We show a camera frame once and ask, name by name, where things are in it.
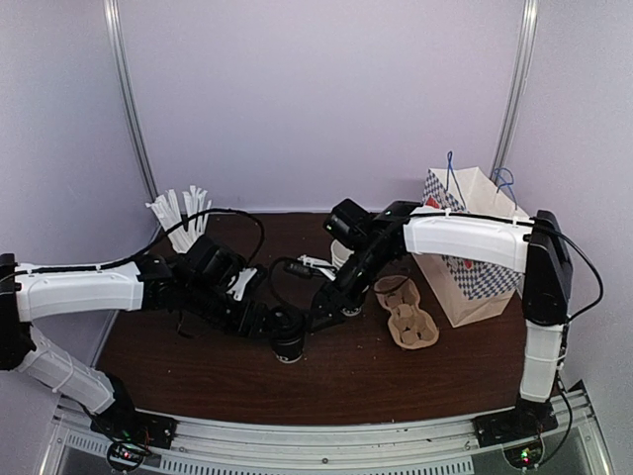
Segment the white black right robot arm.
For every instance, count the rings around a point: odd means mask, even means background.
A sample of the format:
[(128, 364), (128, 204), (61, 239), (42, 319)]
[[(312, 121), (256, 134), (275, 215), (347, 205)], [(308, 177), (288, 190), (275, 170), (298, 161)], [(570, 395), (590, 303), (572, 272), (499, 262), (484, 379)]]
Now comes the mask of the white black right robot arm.
[(396, 201), (379, 214), (346, 198), (323, 223), (352, 253), (334, 278), (315, 293), (308, 327), (339, 325), (364, 304), (366, 293), (390, 262), (410, 254), (438, 254), (481, 261), (522, 274), (526, 321), (525, 359), (519, 393), (502, 423), (525, 437), (546, 426), (550, 396), (570, 317), (573, 265), (555, 216), (531, 220), (456, 213)]

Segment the black plastic cup lid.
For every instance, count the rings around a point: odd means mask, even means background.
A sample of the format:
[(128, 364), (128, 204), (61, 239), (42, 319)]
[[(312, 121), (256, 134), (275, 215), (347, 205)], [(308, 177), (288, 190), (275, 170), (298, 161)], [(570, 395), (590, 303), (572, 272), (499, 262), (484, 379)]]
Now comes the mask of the black plastic cup lid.
[(267, 326), (271, 341), (291, 340), (304, 334), (305, 318), (301, 312), (278, 306), (270, 310)]

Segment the cardboard cup carrier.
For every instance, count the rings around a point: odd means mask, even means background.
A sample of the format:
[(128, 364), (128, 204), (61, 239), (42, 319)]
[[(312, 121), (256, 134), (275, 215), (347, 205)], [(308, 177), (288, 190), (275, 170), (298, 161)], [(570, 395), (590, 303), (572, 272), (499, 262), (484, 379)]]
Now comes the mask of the cardboard cup carrier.
[(439, 328), (420, 307), (420, 293), (409, 277), (382, 277), (373, 290), (379, 305), (389, 313), (387, 326), (397, 346), (403, 350), (418, 350), (439, 341)]

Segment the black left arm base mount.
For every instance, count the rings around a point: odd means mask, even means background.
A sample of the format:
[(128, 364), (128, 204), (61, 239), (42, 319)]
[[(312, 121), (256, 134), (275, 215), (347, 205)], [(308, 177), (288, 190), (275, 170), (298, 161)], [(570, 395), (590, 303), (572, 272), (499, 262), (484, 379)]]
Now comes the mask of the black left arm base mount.
[(173, 418), (140, 412), (118, 401), (100, 414), (87, 415), (93, 431), (147, 448), (169, 449), (177, 429)]

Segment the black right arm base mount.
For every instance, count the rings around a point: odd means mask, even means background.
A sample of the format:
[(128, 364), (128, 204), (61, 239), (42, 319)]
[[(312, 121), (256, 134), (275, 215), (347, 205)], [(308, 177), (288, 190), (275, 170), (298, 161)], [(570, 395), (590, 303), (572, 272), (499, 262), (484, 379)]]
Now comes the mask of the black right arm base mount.
[(481, 448), (537, 437), (559, 426), (550, 402), (523, 399), (509, 410), (475, 417), (473, 425)]

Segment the black white paper cup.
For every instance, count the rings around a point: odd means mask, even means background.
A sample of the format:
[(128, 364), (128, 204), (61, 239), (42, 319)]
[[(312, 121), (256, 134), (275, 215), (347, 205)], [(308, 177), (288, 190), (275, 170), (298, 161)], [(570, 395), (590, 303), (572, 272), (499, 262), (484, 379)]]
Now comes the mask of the black white paper cup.
[(292, 364), (302, 358), (305, 338), (302, 335), (289, 338), (272, 338), (270, 345), (278, 361), (285, 364)]

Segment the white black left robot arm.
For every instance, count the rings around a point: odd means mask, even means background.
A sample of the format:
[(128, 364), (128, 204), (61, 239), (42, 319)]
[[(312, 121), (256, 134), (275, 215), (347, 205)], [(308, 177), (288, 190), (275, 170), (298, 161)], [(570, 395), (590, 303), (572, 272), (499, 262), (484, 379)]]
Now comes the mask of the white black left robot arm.
[(248, 293), (266, 275), (262, 266), (211, 238), (184, 253), (144, 253), (103, 264), (36, 267), (1, 257), (1, 368), (24, 372), (75, 400), (103, 428), (132, 439), (142, 419), (125, 384), (52, 343), (33, 322), (102, 310), (166, 310), (192, 314), (212, 329), (243, 337), (267, 333), (269, 309)]

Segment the blue checkered paper bag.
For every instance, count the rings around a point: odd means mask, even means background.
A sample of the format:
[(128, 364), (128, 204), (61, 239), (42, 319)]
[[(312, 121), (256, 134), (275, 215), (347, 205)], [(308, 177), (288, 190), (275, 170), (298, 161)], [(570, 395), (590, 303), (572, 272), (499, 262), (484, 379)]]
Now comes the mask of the blue checkered paper bag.
[[(525, 219), (507, 168), (497, 168), (494, 183), (478, 167), (456, 169), (447, 153), (444, 169), (431, 168), (424, 180), (422, 203), (461, 213)], [(504, 311), (522, 276), (508, 268), (453, 256), (416, 254), (416, 264), (446, 318), (458, 328), (496, 317)]]

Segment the paper cups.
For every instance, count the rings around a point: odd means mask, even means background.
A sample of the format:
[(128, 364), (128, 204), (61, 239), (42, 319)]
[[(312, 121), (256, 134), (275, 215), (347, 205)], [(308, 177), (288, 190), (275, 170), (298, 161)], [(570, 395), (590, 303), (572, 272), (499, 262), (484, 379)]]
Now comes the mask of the paper cups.
[[(353, 253), (352, 250), (345, 247), (338, 240), (334, 240), (330, 245), (330, 254), (331, 254), (331, 263), (336, 269), (340, 269), (345, 262), (348, 260), (349, 256)], [(354, 317), (359, 315), (361, 312), (360, 308), (356, 309), (342, 309), (341, 313), (346, 317)]]

